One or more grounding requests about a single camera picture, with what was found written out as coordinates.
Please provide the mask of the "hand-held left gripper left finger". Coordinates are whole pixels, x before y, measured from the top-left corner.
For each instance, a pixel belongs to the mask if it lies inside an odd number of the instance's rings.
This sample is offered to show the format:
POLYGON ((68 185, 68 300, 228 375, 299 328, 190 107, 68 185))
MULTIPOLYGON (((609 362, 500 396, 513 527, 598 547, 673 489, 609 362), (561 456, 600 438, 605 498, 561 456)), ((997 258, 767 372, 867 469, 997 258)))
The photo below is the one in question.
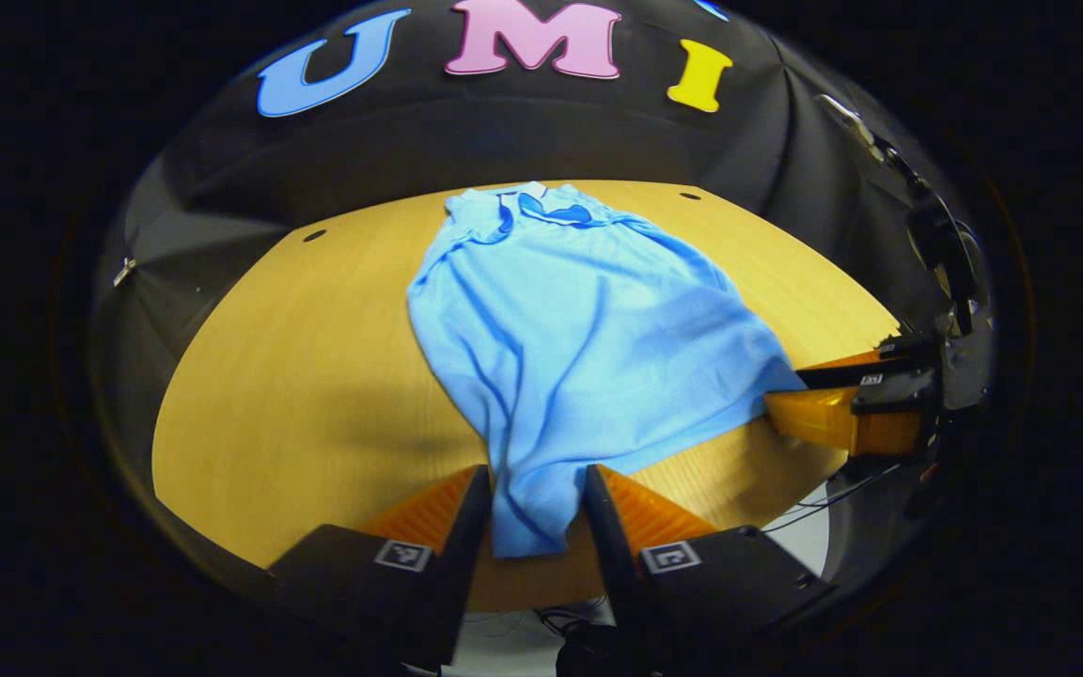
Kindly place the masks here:
POLYGON ((436 481, 361 528, 319 526, 271 567, 275 602, 360 669, 439 669, 459 638, 490 519, 490 467, 436 481))

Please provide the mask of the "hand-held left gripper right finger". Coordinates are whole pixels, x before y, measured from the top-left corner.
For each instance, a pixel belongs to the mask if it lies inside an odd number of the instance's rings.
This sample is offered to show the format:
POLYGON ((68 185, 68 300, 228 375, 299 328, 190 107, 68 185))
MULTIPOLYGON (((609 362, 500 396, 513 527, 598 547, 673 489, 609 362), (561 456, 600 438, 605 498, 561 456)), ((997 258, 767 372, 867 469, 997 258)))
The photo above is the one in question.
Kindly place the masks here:
POLYGON ((746 661, 834 591, 760 528, 715 528, 605 465, 584 511, 635 661, 746 661))

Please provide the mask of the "light blue T-shirt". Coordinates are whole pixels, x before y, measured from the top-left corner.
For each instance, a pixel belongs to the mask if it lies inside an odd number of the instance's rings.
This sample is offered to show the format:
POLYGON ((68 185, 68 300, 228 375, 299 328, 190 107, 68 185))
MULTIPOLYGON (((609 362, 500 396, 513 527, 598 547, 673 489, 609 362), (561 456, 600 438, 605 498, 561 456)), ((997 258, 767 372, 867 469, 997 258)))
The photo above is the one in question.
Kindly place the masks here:
POLYGON ((537 181, 444 210, 405 304, 485 443, 499 559, 567 549, 591 465, 643 470, 805 388, 721 266, 640 214, 537 181))

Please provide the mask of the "black backdrop cloth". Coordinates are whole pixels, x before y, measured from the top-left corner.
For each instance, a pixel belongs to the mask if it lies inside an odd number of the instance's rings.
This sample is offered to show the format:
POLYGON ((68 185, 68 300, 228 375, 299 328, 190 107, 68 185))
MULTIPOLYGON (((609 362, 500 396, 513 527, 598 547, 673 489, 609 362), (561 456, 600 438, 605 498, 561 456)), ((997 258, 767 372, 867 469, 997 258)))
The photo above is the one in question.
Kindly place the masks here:
POLYGON ((710 19, 678 0, 592 0, 622 11, 619 80, 542 73, 446 74, 467 22, 440 0, 384 0, 285 47, 279 57, 334 74, 352 61, 347 27, 408 9, 371 36, 382 69, 349 93, 268 118, 253 66, 156 157, 126 198, 107 256, 138 262, 96 295, 93 380, 138 502, 168 541, 205 567, 242 569, 238 548, 159 500, 151 471, 156 406, 193 335, 275 236, 429 188, 490 179, 688 181, 841 266, 893 318, 919 329, 944 295, 910 258, 908 190, 861 160, 817 95, 867 123, 945 201, 957 193, 905 125, 841 73, 749 19, 710 19))

